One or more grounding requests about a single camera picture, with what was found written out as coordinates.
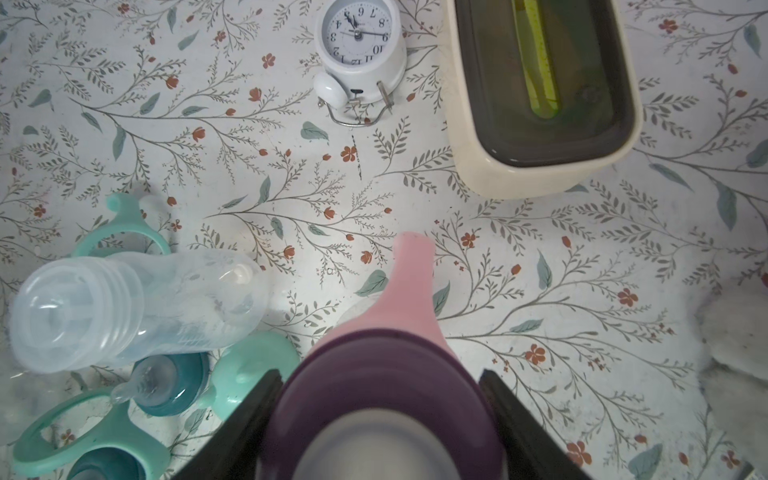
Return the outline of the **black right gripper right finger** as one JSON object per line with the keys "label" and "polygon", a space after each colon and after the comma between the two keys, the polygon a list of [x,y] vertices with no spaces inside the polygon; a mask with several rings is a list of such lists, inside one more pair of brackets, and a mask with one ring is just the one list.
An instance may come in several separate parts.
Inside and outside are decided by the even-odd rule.
{"label": "black right gripper right finger", "polygon": [[483,371],[479,387],[491,407],[503,445],[502,479],[591,479],[555,443],[494,371]]}

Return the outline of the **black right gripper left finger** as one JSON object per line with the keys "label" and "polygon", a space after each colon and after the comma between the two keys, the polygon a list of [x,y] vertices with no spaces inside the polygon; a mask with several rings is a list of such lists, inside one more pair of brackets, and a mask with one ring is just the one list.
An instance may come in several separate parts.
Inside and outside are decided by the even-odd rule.
{"label": "black right gripper left finger", "polygon": [[172,479],[254,480],[261,444],[282,386],[279,371],[267,371],[213,437]]}

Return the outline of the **clear bottle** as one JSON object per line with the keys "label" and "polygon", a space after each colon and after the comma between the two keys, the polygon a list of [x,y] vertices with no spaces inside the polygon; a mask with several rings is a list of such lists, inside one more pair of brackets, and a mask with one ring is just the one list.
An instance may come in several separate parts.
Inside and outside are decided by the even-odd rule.
{"label": "clear bottle", "polygon": [[257,328],[270,293],[268,274],[232,250],[65,258],[21,286],[10,346],[41,374],[218,350]]}

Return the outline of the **mint bear cap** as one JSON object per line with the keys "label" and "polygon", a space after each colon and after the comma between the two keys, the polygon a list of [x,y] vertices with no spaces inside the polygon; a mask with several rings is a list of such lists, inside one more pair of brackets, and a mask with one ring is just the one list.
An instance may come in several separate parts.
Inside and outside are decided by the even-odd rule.
{"label": "mint bear cap", "polygon": [[287,379],[300,363],[293,343],[276,332],[258,331],[227,348],[214,366],[196,406],[226,421],[270,370]]}

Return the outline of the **floral table mat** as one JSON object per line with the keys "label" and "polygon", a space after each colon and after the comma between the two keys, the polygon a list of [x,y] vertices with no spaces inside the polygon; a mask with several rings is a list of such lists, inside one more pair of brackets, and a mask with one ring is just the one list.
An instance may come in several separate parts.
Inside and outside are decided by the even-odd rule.
{"label": "floral table mat", "polygon": [[699,306],[767,291],[767,5],[622,1],[640,95],[629,154],[566,192],[487,200],[449,145],[444,3],[399,3],[392,114],[319,106],[318,1],[5,1],[1,305],[136,196],[176,250],[272,279],[263,328],[306,352],[437,246],[450,346],[496,371],[596,479],[730,479],[743,451],[702,398]]}

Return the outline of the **grey raccoon plush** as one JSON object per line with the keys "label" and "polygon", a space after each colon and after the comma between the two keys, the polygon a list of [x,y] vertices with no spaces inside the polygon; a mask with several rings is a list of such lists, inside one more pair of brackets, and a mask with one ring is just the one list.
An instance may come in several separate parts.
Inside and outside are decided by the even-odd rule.
{"label": "grey raccoon plush", "polygon": [[715,423],[767,474],[767,295],[724,291],[696,314],[707,365],[699,373]]}

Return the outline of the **cream box green lid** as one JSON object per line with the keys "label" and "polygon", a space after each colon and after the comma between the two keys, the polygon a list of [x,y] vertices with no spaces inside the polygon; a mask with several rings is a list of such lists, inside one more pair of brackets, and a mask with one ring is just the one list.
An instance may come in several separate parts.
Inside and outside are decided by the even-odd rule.
{"label": "cream box green lid", "polygon": [[448,1],[442,70],[456,171],[475,193],[561,193],[625,157],[640,95],[613,1]]}

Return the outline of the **white small alarm clock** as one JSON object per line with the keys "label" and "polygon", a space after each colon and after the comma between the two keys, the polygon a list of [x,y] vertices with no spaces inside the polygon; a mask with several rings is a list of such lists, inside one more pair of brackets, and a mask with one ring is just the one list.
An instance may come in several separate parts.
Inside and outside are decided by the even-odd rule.
{"label": "white small alarm clock", "polygon": [[[407,67],[400,10],[394,1],[325,2],[316,19],[314,42],[321,70],[313,88],[334,123],[364,128],[392,111],[394,92]],[[381,110],[369,121],[336,115],[347,107],[379,102]]]}

